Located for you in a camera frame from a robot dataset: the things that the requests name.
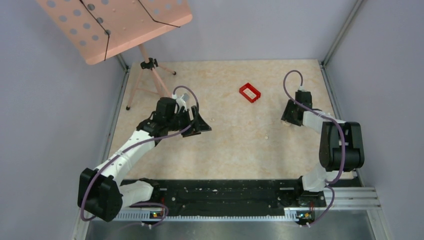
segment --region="gray wall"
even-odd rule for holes
[[[329,65],[341,112],[362,126],[365,183],[394,239],[423,239],[424,1],[369,0]]]
[[[146,43],[159,61],[323,60],[355,0],[189,0],[193,20]],[[138,48],[124,53],[142,59]]]
[[[123,72],[115,59],[86,65],[35,1],[0,9],[0,238],[67,240]]]

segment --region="beige tabletop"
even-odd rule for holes
[[[297,179],[319,163],[320,135],[307,127],[281,121],[288,97],[283,77],[302,72],[314,108],[333,114],[317,60],[251,60],[170,62],[177,75],[160,71],[169,89],[186,85],[197,95],[200,115],[212,131],[162,140],[128,173],[128,179]],[[159,97],[137,91],[131,109],[125,106],[139,73],[133,64],[123,98],[111,153],[131,136],[135,127],[155,110]],[[139,87],[154,89],[143,74]],[[250,103],[239,88],[251,83],[261,97]],[[300,79],[292,74],[287,89],[294,95]],[[343,174],[351,178],[351,173]]]

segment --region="red box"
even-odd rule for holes
[[[250,83],[244,84],[240,87],[238,91],[241,95],[243,95],[249,102],[253,103],[261,97],[261,92],[258,91],[254,86]]]

